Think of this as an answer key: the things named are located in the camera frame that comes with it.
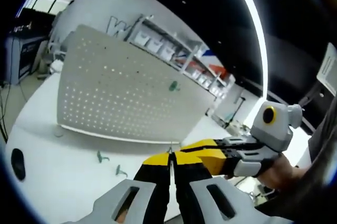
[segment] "wall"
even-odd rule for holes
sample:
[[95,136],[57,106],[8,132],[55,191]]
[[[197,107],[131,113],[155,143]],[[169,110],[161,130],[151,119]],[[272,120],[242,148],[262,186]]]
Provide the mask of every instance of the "wall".
[[215,110],[215,114],[222,119],[226,119],[226,117],[230,118],[230,115],[233,114],[236,108],[241,103],[239,99],[236,104],[235,101],[237,100],[238,96],[242,96],[246,98],[246,101],[242,104],[241,108],[237,112],[234,117],[234,120],[238,120],[239,122],[243,123],[255,104],[257,103],[259,97],[255,96],[251,92],[247,90],[242,91],[242,87],[234,84],[230,91],[227,93],[226,98],[222,101],[222,103],[217,107]]
[[64,40],[79,24],[106,32],[111,16],[108,33],[116,36],[117,31],[126,30],[118,33],[118,38],[124,38],[141,14],[154,15],[154,22],[172,33],[177,33],[177,36],[183,34],[186,38],[201,40],[180,18],[157,0],[75,0],[60,16],[53,39]]

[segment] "white table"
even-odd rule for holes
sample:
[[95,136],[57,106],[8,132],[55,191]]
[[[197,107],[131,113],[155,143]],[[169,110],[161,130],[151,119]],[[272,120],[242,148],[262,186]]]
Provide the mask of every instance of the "white table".
[[[9,135],[5,159],[15,185],[32,208],[47,223],[77,221],[88,215],[94,201],[125,179],[116,168],[133,179],[149,156],[166,152],[168,145],[108,140],[65,130],[56,125],[57,91],[60,75],[48,78],[21,110]],[[203,117],[183,145],[229,134],[212,119]],[[24,153],[26,178],[19,182],[10,165],[11,153]],[[110,161],[99,163],[97,151]],[[175,184],[171,182],[170,203],[165,220],[179,214]]]

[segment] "white pegboard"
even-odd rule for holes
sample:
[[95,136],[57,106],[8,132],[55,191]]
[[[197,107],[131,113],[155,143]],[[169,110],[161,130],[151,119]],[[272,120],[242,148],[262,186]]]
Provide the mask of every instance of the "white pegboard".
[[57,121],[98,137],[181,142],[214,96],[127,42],[79,26],[57,99]]

